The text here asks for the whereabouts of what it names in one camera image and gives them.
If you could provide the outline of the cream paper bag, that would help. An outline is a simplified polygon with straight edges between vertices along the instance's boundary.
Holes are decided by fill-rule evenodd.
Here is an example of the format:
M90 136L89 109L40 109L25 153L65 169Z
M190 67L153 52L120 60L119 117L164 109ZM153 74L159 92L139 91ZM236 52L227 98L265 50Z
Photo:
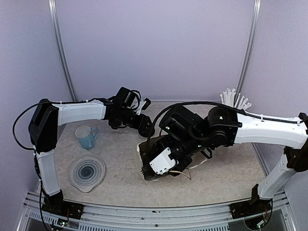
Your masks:
M146 177L144 175L143 170L142 170L143 161L144 161L144 157L145 157L145 155L144 155L145 154L145 145L146 145L146 141L141 142L137 145L137 150L134 153L136 168L145 181L158 181L159 179L166 177L167 173L164 173L163 175L155 175L153 177ZM188 170L188 174L186 174L186 177L191 179L190 171L194 168L199 167L200 165L202 165L206 161L208 161L208 158L203 156L201 152L194 155L192 157L192 161L184 168L184 170Z

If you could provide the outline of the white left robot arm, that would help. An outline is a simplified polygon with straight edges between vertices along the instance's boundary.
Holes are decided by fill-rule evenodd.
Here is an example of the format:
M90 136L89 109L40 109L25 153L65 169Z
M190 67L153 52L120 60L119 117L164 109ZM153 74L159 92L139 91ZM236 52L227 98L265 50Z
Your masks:
M121 87L110 98L92 98L79 102L39 101L28 125L28 132L34 149L35 170L43 191L50 197L48 205L55 213L62 214L67 210L67 202L58 196L62 190L54 157L60 127L81 121L105 120L112 129L128 127L147 137L152 135L152 121L143 111L150 105L151 100L142 98L139 91L125 87Z

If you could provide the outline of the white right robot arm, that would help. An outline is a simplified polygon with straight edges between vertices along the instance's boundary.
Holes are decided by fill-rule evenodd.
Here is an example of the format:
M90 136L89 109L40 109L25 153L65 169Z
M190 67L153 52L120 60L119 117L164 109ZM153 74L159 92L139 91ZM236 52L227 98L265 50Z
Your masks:
M246 203L247 211L255 214L295 173L307 170L307 119L304 113L293 118L265 117L225 105L217 105L206 117L201 117L179 103L156 117L166 134L153 143L146 143L145 151L140 153L141 171L146 180L176 176L192 163L193 155L201 153L210 159L220 146L283 145L279 163L252 189L252 198Z

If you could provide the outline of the blue glass cup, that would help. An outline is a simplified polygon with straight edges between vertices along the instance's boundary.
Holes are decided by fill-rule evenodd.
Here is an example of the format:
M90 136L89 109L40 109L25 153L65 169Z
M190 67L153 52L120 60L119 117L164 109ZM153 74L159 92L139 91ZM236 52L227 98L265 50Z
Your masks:
M95 147L95 141L99 131L97 127L80 126L75 131L75 136L85 150L92 150Z

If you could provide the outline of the wrapped white straws bundle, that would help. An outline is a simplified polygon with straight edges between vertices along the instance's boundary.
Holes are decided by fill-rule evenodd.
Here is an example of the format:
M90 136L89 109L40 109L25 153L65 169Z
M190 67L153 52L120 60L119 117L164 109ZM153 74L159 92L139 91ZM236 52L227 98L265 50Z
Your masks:
M222 104L239 110L246 111L252 106L252 103L248 101L248 98L241 93L237 93L236 89L227 88L219 96Z

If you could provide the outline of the aluminium front rail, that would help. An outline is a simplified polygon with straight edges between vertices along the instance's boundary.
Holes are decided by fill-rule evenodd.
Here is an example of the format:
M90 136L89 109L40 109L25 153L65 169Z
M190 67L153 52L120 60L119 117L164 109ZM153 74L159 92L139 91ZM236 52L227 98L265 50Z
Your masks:
M51 225L63 231L228 231L235 224L245 229L245 222L258 214L234 218L232 202L185 207L127 207L83 202L78 219L69 218L64 227L57 224L63 216L39 211L39 194L28 192L22 206L17 231L46 230Z

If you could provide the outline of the left aluminium post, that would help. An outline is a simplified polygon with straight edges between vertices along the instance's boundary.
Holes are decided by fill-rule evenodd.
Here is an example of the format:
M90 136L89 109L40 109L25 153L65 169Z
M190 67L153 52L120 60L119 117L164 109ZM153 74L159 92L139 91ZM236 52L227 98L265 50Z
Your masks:
M76 94L74 84L73 84L73 81L72 81L72 78L69 72L68 63L67 63L67 59L66 59L66 55L64 51L60 23L59 23L58 14L57 14L56 1L48 0L48 6L49 6L50 15L51 15L51 22L52 22L52 26L54 30L56 46L58 49L60 62L61 62L61 66L62 66L63 73L64 73L64 79L68 87L68 92L69 92L71 100L77 101L77 94Z

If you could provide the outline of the aluminium post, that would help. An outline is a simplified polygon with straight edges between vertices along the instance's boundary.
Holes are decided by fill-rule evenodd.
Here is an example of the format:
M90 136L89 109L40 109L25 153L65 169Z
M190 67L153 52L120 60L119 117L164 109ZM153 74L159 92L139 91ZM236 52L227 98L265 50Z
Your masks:
M237 85L238 93L242 93L244 89L244 84L245 84L245 80L247 77L249 63L250 63L251 56L253 53L254 41L255 41L256 34L257 34L257 26L258 26L258 20L259 20L259 15L260 15L261 2L262 2L261 0L254 1L252 20L250 24L250 31L248 35L248 41L247 41L247 46L245 50L244 61L243 61L243 65L242 65L241 72L240 72L240 78L239 78L238 85Z
M48 0L48 6L49 6L50 15L51 15L51 22L52 22L52 26L54 30L56 46L58 49L60 62L61 62L61 66L62 66L63 73L64 73L64 79L68 87L68 92L69 92L71 100L77 101L77 94L76 94L74 84L73 84L73 81L72 81L72 78L69 72L68 63L67 63L67 59L66 59L66 55L64 51L60 23L59 23L58 14L57 14L56 1Z

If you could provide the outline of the right aluminium post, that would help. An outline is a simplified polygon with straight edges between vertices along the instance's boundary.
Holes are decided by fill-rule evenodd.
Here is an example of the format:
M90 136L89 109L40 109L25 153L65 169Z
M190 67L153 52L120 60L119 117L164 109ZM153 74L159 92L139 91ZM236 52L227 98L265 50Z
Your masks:
M261 0L254 1L252 20L250 24L250 31L248 35L248 41L247 41L247 46L245 50L244 61L243 61L243 65L242 65L241 72L240 72L240 78L239 78L238 85L237 85L238 93L242 93L244 89L244 84L245 84L245 80L247 77L249 63L250 63L251 56L253 53L254 41L255 41L256 34L257 34L257 26L258 26L258 20L259 20L259 15L260 15L261 2L262 2Z

